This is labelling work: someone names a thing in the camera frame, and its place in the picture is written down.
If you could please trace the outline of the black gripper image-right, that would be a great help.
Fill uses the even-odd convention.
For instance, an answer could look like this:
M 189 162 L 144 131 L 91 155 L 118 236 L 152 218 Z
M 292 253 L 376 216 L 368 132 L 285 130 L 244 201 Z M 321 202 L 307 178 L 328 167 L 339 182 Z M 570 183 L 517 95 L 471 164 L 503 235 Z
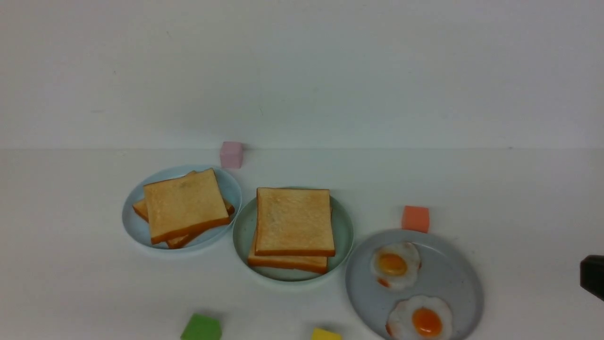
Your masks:
M 604 300 L 604 256 L 589 255 L 580 262 L 580 286 Z

